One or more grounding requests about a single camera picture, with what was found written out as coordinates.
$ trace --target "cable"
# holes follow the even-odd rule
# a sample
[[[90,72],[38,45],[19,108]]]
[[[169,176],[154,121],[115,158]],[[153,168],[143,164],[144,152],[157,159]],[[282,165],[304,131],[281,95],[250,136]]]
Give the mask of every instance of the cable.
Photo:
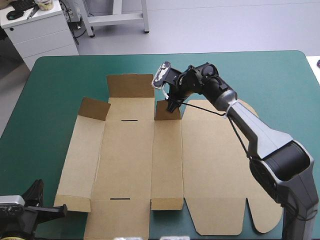
[[[66,11],[66,13],[68,14],[68,17],[69,17],[69,22],[71,23],[71,17],[70,17],[69,9],[67,8],[67,5],[66,5],[63,1],[61,1],[61,0],[59,0],[59,2],[64,5],[65,11]],[[71,34],[72,34],[72,37],[73,37],[75,43],[76,43],[77,45],[79,45],[79,42],[78,42],[78,40],[77,40],[77,38],[76,38],[76,36],[75,36],[74,30],[73,30],[72,27],[70,27],[70,26],[69,26],[69,29],[70,29],[70,31],[71,31]]]
[[[79,36],[74,36],[73,38],[74,38],[74,39],[80,38],[83,34],[85,34],[86,31],[87,31],[87,29],[84,30],[83,33],[81,33]]]
[[[192,104],[185,103],[185,102],[179,102],[179,101],[176,101],[176,100],[172,99],[171,97],[168,97],[166,100],[167,101],[171,100],[172,102],[174,102],[176,104],[180,104],[180,105],[183,104],[183,105],[190,106],[190,107],[193,107],[193,108],[196,108],[196,109],[201,109],[203,111],[206,111],[206,112],[209,112],[209,113],[212,113],[212,114],[216,114],[216,115],[219,115],[219,116],[224,116],[225,115],[225,113],[219,113],[219,112],[211,111],[209,109],[206,109],[206,108],[203,108],[203,107],[200,107],[200,106],[192,105]]]

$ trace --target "flattened cardboard box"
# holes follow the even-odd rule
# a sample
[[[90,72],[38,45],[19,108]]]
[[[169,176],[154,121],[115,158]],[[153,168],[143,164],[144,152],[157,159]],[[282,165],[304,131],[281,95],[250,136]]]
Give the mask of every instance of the flattened cardboard box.
[[[203,111],[189,107],[181,121],[178,110],[174,114],[166,112],[166,101],[157,103],[154,117],[151,79],[150,74],[107,77],[111,107],[99,164],[96,161],[97,174],[94,172],[90,178],[95,178],[95,184],[89,197],[91,213],[84,237],[148,238],[150,199],[152,210],[180,210],[183,194],[195,229],[201,235],[239,234],[246,197],[257,230],[263,233],[272,229],[282,209],[274,205],[248,174],[248,160],[242,149],[238,152],[240,144],[230,132],[229,122],[221,118],[219,121],[223,122],[214,122],[212,114],[203,115]],[[212,108],[206,100],[195,104]],[[219,145],[221,136],[227,145]],[[232,184],[235,179],[241,179],[246,188],[253,189],[254,195],[247,195],[248,190],[240,182]],[[72,188],[77,186],[82,186],[82,182],[78,181]],[[69,209],[76,203],[69,201]],[[75,209],[88,212],[87,208]]]

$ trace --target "cardboard panel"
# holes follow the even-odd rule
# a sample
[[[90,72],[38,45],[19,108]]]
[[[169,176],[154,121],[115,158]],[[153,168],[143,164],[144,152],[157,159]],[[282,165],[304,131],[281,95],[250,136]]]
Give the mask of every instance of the cardboard panel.
[[[111,98],[154,98],[151,86],[152,74],[108,75],[107,83]]]
[[[150,200],[153,121],[107,121],[105,127],[92,199]]]
[[[85,239],[149,237],[152,75],[108,76],[109,102]]]
[[[179,120],[181,114],[179,108],[176,108],[172,113],[167,111],[168,102],[166,100],[157,101],[154,120]]]
[[[78,115],[105,121],[110,103],[84,97]]]
[[[84,238],[149,237],[150,200],[93,200]]]
[[[151,210],[181,210],[184,202],[180,120],[154,123]]]
[[[91,212],[90,198],[82,196],[68,196],[68,195],[56,195],[54,200],[54,206],[62,206],[66,204],[68,211],[76,212]]]
[[[110,97],[111,104],[106,120],[150,120],[154,119],[155,99],[153,97],[121,98]]]
[[[239,235],[243,228],[245,198],[186,198],[195,230],[200,235]]]
[[[69,211],[90,212],[91,192],[109,106],[107,102],[83,99],[79,110],[82,115],[77,116],[74,124],[55,206],[67,204]]]
[[[189,103],[215,110],[207,100]],[[277,225],[282,208],[254,180],[249,160],[227,119],[187,106],[182,142],[184,196],[199,234],[240,234],[246,198],[258,231],[265,233]]]

